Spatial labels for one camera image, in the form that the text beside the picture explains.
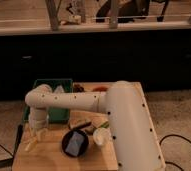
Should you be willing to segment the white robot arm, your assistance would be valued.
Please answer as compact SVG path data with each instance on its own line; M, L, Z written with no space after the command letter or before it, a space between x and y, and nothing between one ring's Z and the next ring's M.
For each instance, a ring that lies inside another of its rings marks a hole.
M59 107L106 114L119 171L165 171L166 164L143 93L131 82L117 81L106 92L29 91L31 108Z

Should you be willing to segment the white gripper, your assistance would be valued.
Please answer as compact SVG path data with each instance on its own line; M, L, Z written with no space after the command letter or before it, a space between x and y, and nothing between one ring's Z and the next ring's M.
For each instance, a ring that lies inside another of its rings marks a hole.
M31 108L28 116L28 123L33 131L39 131L46 128L49 123L47 110Z

